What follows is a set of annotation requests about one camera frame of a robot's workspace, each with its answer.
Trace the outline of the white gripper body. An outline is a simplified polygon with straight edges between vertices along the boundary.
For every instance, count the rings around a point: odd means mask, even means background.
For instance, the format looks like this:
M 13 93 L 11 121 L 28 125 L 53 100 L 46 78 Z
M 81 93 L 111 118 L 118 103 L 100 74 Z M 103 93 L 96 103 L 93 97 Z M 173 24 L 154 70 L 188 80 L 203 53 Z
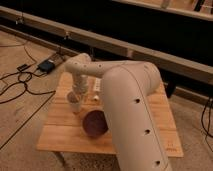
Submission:
M 88 77 L 85 75 L 74 75 L 72 88 L 76 94 L 86 94 L 88 91 Z

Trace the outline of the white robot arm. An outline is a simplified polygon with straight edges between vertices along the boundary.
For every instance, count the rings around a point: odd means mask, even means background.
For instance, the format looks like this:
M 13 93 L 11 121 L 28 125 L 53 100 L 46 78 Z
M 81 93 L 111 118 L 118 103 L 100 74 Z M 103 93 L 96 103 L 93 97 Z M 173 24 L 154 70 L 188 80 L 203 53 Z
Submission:
M 101 79 L 100 98 L 121 171 L 172 171 L 147 100 L 161 82 L 154 64 L 93 62 L 81 53 L 68 59 L 65 68 L 79 94 L 86 91 L 88 76 Z

